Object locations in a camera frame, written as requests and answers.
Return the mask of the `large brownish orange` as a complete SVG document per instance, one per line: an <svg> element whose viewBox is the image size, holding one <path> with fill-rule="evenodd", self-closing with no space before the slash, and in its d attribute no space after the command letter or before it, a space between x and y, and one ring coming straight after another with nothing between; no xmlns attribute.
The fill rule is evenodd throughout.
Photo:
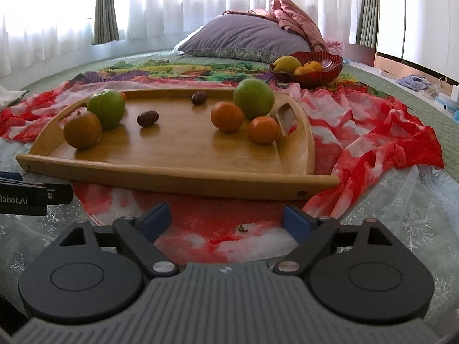
<svg viewBox="0 0 459 344"><path fill-rule="evenodd" d="M92 147L100 139L103 129L97 116L88 111L78 111L64 125L65 141L77 150Z"/></svg>

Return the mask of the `large green apple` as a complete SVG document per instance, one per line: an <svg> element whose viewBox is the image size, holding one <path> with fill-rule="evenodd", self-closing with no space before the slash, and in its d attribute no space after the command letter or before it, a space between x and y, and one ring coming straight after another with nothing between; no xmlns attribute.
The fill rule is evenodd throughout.
<svg viewBox="0 0 459 344"><path fill-rule="evenodd" d="M120 124L125 114L125 100L120 92L105 89L89 98L87 110L97 116L103 130L110 130Z"/></svg>

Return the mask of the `small tangerine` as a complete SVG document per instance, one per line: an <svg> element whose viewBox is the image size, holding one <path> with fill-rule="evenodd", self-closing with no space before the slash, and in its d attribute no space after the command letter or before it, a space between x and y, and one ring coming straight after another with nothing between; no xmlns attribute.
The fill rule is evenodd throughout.
<svg viewBox="0 0 459 344"><path fill-rule="evenodd" d="M271 144L279 137L280 127L272 117L258 116L250 122L248 132L253 142Z"/></svg>

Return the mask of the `brown date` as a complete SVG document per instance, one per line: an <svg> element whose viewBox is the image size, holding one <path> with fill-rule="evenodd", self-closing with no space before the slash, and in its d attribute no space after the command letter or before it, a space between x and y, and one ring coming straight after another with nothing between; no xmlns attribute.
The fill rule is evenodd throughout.
<svg viewBox="0 0 459 344"><path fill-rule="evenodd" d="M191 96L190 100L194 106L200 106L206 102L207 94L204 91L197 91Z"/></svg>
<svg viewBox="0 0 459 344"><path fill-rule="evenodd" d="M155 110L145 111L137 116L137 124L144 127L152 127L160 118L160 115Z"/></svg>

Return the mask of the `small green apple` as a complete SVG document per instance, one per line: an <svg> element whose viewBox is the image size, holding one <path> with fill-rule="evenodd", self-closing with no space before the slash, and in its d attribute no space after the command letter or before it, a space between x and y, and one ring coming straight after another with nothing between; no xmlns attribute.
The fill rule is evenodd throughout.
<svg viewBox="0 0 459 344"><path fill-rule="evenodd" d="M244 79L233 92L233 102L249 120L265 116L275 104L272 89L259 79Z"/></svg>

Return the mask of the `bamboo serving tray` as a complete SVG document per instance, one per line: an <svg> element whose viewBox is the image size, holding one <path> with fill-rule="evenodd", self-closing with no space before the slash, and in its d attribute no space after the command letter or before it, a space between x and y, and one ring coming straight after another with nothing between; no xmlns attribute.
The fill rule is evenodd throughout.
<svg viewBox="0 0 459 344"><path fill-rule="evenodd" d="M86 105L80 100L55 116L17 162L27 172L62 179L254 200L302 200L339 184L335 175L315 173L310 122L289 95L275 94L270 114L281 133L277 141L261 145L250 140L247 127L226 134L212 125L212 107L231 101L231 89L206 93L206 103L194 106L191 88L129 90L120 125L84 151L66 143L61 127ZM160 118L142 128L137 116L149 110Z"/></svg>

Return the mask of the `white sheer curtain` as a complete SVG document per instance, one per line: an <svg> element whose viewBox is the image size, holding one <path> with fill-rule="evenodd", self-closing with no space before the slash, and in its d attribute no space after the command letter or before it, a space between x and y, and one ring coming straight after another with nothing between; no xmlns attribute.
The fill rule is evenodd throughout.
<svg viewBox="0 0 459 344"><path fill-rule="evenodd" d="M362 0L292 0L323 36L356 38ZM271 0L114 0L120 39L92 45L94 0L1 0L1 83L101 58L172 47L226 10L268 9Z"/></svg>

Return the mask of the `front orange in bowl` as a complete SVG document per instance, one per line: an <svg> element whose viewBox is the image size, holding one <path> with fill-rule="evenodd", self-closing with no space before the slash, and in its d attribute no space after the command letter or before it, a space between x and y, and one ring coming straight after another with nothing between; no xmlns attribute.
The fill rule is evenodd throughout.
<svg viewBox="0 0 459 344"><path fill-rule="evenodd" d="M315 72L315 71L310 71L309 69L304 68L304 66L299 66L293 71L293 75L302 76L302 75L307 75L312 72Z"/></svg>

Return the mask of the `orange in bowl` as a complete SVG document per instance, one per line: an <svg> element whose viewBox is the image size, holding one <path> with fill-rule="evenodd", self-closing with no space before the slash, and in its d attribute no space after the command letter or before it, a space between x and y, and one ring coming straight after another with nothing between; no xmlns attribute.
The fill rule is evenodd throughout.
<svg viewBox="0 0 459 344"><path fill-rule="evenodd" d="M293 75L302 76L302 75L307 75L312 72L315 72L315 71L310 71L309 69L304 68L304 66L299 66L293 71Z"/></svg>
<svg viewBox="0 0 459 344"><path fill-rule="evenodd" d="M320 71L322 72L324 70L324 67L322 64L318 61L308 61L307 63L304 64L304 68L309 69L310 71Z"/></svg>

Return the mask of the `red glass fruit bowl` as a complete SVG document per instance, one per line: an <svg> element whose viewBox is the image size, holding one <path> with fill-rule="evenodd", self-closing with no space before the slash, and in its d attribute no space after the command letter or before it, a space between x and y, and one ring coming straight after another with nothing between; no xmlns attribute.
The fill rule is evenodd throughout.
<svg viewBox="0 0 459 344"><path fill-rule="evenodd" d="M325 51L298 51L276 58L269 66L279 83L297 82L304 89L330 85L342 68L342 57Z"/></svg>

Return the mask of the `green curtain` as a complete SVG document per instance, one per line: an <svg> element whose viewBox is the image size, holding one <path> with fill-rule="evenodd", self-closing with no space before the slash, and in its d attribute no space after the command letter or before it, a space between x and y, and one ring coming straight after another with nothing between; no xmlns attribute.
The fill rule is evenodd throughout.
<svg viewBox="0 0 459 344"><path fill-rule="evenodd" d="M120 39L114 0L94 0L92 45Z"/></svg>
<svg viewBox="0 0 459 344"><path fill-rule="evenodd" d="M356 43L364 47L377 47L379 1L362 0L356 33Z"/></svg>

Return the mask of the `yellow pear in bowl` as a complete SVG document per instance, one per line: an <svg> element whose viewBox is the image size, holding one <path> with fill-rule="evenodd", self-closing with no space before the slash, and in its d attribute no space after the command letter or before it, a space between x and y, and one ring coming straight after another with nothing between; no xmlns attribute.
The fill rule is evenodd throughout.
<svg viewBox="0 0 459 344"><path fill-rule="evenodd" d="M271 67L274 72L285 72L292 74L298 67L301 67L300 61L293 56L282 56L272 63Z"/></svg>

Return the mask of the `colourful floral scarf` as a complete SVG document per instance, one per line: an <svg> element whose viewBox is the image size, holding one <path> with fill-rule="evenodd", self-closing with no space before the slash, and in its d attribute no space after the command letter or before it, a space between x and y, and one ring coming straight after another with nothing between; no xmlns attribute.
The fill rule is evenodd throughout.
<svg viewBox="0 0 459 344"><path fill-rule="evenodd" d="M141 60L138 63L118 61L98 71L85 71L69 81L70 86L108 82L185 83L212 82L237 85L248 78L256 78L269 85L283 85L265 64L250 61L224 63L216 58L200 58L197 63L178 60Z"/></svg>

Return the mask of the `green curtain right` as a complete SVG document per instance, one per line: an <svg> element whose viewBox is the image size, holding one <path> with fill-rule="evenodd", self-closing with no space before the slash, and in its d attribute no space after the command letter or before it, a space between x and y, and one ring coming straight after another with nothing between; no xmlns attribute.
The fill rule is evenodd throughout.
<svg viewBox="0 0 459 344"><path fill-rule="evenodd" d="M362 0L356 33L356 43L364 47L377 47L379 1Z"/></svg>

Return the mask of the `pink crumpled blanket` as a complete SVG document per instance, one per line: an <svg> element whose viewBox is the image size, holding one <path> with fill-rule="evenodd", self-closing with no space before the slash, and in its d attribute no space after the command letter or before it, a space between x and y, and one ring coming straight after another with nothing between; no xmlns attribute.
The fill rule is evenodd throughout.
<svg viewBox="0 0 459 344"><path fill-rule="evenodd" d="M223 15L254 15L278 23L287 33L301 36L312 52L324 51L333 55L344 54L342 41L323 38L317 24L292 0L271 0L270 9L252 9L247 12L226 10Z"/></svg>

